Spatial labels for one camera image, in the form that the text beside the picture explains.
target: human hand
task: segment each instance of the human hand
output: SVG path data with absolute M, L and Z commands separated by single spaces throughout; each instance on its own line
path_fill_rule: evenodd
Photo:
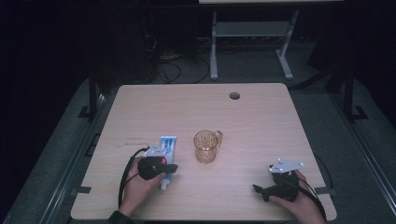
M 120 205 L 119 212 L 127 217 L 131 217 L 136 209 L 147 199 L 149 193 L 156 188 L 162 179 L 165 178 L 165 173 L 155 176 L 150 180 L 143 179 L 138 175 L 137 164 L 142 159 L 138 157 L 134 159 L 132 168 L 129 170 L 127 180 L 128 183 L 124 187 L 123 201 Z
M 299 180 L 300 187 L 309 191 L 309 187 L 304 182 L 306 181 L 305 176 L 303 176 L 303 174 L 298 170 L 296 170 L 295 173 L 303 180 Z M 326 220 L 324 220 L 317 205 L 300 191 L 298 191 L 297 197 L 293 203 L 276 196 L 270 196 L 270 201 L 289 210 L 302 224 L 326 223 Z

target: white stand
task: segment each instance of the white stand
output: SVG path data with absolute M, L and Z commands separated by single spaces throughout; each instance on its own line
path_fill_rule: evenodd
M 283 36 L 285 42 L 281 49 L 276 50 L 283 73 L 287 80 L 293 79 L 285 54 L 289 46 L 298 10 L 294 10 L 290 21 L 222 21 L 217 22 L 217 12 L 213 12 L 212 50 L 210 52 L 210 77 L 217 80 L 218 63 L 216 58 L 216 38 L 221 36 Z

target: hole in table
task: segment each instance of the hole in table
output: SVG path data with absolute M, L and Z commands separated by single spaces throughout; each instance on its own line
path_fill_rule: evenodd
M 233 91 L 230 93 L 230 98 L 233 100 L 239 100 L 239 98 L 241 98 L 241 95 L 238 92 Z

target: sleeve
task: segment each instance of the sleeve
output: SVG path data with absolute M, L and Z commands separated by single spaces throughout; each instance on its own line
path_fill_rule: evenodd
M 110 218 L 107 220 L 111 224 L 134 224 L 134 222 L 123 213 L 114 211 Z

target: gray carpet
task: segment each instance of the gray carpet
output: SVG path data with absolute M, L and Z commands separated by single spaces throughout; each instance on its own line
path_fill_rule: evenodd
M 314 46 L 313 43 L 291 43 L 287 59 L 295 75 L 293 81 L 286 81 L 283 77 L 274 52 L 276 43 L 271 43 L 237 50 L 233 54 L 220 54 L 217 82 L 282 82 L 288 86 L 295 85 L 317 72 L 306 65 Z M 202 53 L 200 58 L 207 61 L 208 53 Z M 207 71 L 206 64 L 200 60 L 180 59 L 173 63 L 182 70 L 180 78 L 174 83 L 192 83 L 205 76 Z M 165 65 L 164 68 L 169 77 L 176 75 L 172 66 Z M 202 81 L 209 82 L 213 82 L 209 77 Z M 162 83 L 159 77 L 152 82 Z M 330 95 L 324 90 L 326 83 L 327 79 L 324 78 L 305 90 L 291 91 L 290 95 L 309 143 L 328 167 L 333 186 L 338 192 L 333 197 L 338 216 L 332 223 L 396 223 L 396 216 L 377 185 L 361 153 L 360 144 L 350 131 L 351 124 L 340 113 L 337 102 L 342 102 L 342 93 Z M 373 151 L 391 185 L 396 186 L 396 178 L 392 175 L 396 170 L 393 162 L 396 159 L 396 131 L 358 81 L 355 81 L 354 93 L 355 105 L 360 105 L 369 119 L 356 120 L 353 127 L 359 130 Z M 76 189 L 91 159 L 86 154 L 90 155 L 94 150 L 94 147 L 90 147 L 91 140 L 101 132 L 116 94 L 117 89 L 107 94 L 95 120 L 88 122 L 88 119 L 78 118 L 80 109 L 89 104 L 88 82 L 81 84 L 14 203 L 9 223 L 39 223 L 44 215 L 48 223 L 106 223 L 104 220 L 74 220 L 70 217 L 70 210 L 76 199 Z M 324 166 L 320 162 L 318 165 L 330 186 Z M 61 182 L 60 185 L 64 177 L 70 181 Z M 59 199 L 59 203 L 56 203 L 58 206 L 46 212 L 53 195 L 59 196 L 55 197 Z

